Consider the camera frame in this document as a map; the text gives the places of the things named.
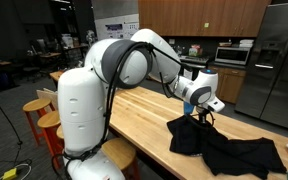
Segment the wooden stool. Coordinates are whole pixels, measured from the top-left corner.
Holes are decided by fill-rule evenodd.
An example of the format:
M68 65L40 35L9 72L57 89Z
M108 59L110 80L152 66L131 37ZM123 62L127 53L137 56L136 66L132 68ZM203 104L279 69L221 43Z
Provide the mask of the wooden stool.
M39 138L43 136L43 133L40 133L40 134L37 133L30 112L36 111L39 118L41 118L43 115L46 114L45 107L47 107L47 106L50 106L52 111L55 110L50 99L36 99L36 100L31 101L31 102L28 102L27 104L25 104L23 106L23 111L27 117L29 124L30 124L30 127L31 127L31 130L33 132L37 146L40 145Z
M62 126L56 131L57 137L64 139ZM132 165L135 180L140 179L135 149L121 138L108 140L102 145L103 152L123 172L126 179L130 179L128 168Z
M63 150L63 144L55 135L55 130L58 128L60 123L61 122L58 111L52 111L45 114L37 122L37 125L42 129L52 157L57 153L61 153ZM55 165L57 168L60 167L58 159L55 159Z

